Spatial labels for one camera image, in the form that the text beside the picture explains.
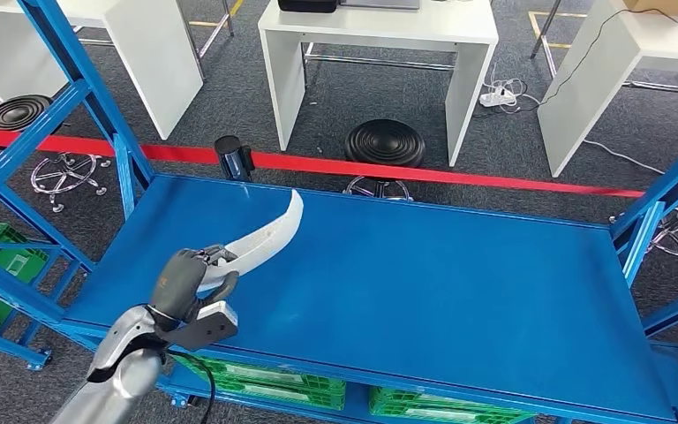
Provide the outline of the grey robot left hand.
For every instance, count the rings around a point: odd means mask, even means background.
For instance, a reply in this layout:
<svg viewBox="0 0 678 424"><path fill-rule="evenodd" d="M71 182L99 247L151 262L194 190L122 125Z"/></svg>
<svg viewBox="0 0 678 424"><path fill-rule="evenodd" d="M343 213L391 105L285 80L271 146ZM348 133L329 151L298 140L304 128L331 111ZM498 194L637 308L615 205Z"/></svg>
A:
<svg viewBox="0 0 678 424"><path fill-rule="evenodd" d="M158 276L147 310L162 331L172 331L181 322L190 322L202 307L225 299L237 286L239 274L228 273L205 298L197 296L207 270L216 268L220 260L234 261L237 255L222 245L204 250L184 248L171 256Z"/></svg>

